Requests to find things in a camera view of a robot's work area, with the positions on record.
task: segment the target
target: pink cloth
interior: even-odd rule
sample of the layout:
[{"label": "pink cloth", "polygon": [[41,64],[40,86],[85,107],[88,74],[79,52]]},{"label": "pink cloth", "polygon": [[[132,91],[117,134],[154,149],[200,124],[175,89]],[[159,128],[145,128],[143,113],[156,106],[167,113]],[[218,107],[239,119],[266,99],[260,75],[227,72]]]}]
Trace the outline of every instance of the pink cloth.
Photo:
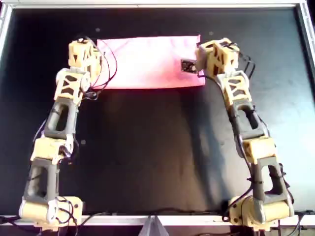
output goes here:
[{"label": "pink cloth", "polygon": [[[200,36],[99,39],[97,46],[102,52],[106,51],[111,76],[116,63],[108,46],[118,64],[117,74],[106,88],[162,89],[204,85],[204,78],[181,71],[181,59],[195,59],[194,51],[199,41]],[[107,80],[108,67],[104,61],[94,88],[101,89],[98,85]]]}]

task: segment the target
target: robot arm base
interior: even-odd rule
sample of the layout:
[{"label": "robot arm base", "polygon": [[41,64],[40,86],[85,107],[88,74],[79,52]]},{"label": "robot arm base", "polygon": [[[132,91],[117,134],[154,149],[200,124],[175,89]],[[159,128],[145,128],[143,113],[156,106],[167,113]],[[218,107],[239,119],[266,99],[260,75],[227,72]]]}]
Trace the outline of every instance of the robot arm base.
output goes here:
[{"label": "robot arm base", "polygon": [[33,220],[34,226],[41,227],[42,231],[58,231],[59,227],[81,224],[83,202],[78,197],[58,197],[57,208],[58,210],[52,213],[48,205],[24,201],[20,206],[19,214],[21,218]]},{"label": "robot arm base", "polygon": [[[237,198],[232,198],[229,203],[232,203]],[[265,223],[259,222],[255,216],[254,198],[252,196],[244,197],[231,207],[229,211],[230,223],[252,227],[254,231],[270,231],[271,227],[277,225],[277,220],[290,216],[289,206],[285,201],[266,204],[261,210],[264,211],[266,217]]]}]

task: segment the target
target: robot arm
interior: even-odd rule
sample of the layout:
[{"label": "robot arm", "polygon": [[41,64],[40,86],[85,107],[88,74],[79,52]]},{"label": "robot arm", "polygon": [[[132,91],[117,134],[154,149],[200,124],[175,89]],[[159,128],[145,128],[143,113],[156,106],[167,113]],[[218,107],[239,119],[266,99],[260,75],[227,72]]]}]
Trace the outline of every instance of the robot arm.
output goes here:
[{"label": "robot arm", "polygon": [[90,41],[73,41],[69,44],[71,68],[62,69],[56,76],[55,103],[41,137],[34,142],[29,178],[19,209],[21,218],[33,220],[43,230],[81,222],[82,201],[59,196],[59,165],[64,159],[71,159],[78,109],[83,93],[100,74],[101,63],[101,54]]},{"label": "robot arm", "polygon": [[[240,50],[229,39],[210,41],[196,50],[196,70],[214,80],[222,90],[238,152],[245,158],[251,173],[252,196],[230,201],[233,225],[246,225],[255,231],[270,230],[274,220],[294,215],[291,197],[278,162],[274,140],[258,116],[249,91],[249,79],[238,67]],[[264,191],[262,168],[268,166],[273,188]]]}]

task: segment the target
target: fabric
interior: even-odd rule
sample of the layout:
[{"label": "fabric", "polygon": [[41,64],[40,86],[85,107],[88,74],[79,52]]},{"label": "fabric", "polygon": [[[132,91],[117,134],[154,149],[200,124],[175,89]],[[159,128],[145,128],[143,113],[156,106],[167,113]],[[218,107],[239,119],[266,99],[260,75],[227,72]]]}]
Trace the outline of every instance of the fabric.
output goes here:
[{"label": "fabric", "polygon": [[[110,75],[118,70],[107,89],[164,89],[201,86],[204,78],[181,71],[181,59],[195,59],[194,51],[200,36],[142,37],[98,40],[97,46],[109,63]],[[108,65],[94,88],[101,89],[108,80]]]}]

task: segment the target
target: black tabletop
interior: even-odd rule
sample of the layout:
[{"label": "black tabletop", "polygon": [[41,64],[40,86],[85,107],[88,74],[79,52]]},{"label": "black tabletop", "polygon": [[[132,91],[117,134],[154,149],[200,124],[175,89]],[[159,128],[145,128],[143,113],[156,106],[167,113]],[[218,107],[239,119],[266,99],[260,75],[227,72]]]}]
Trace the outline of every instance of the black tabletop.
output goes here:
[{"label": "black tabletop", "polygon": [[[256,62],[251,94],[276,141],[294,206],[315,208],[313,79],[293,8],[15,9],[0,65],[0,214],[17,214],[32,138],[53,105],[56,73],[67,67],[67,45],[78,34],[201,34],[202,41],[237,42]],[[74,164],[62,166],[60,194],[80,197],[85,213],[219,210],[250,185],[211,81],[104,91],[82,103],[77,139],[86,144]]]}]

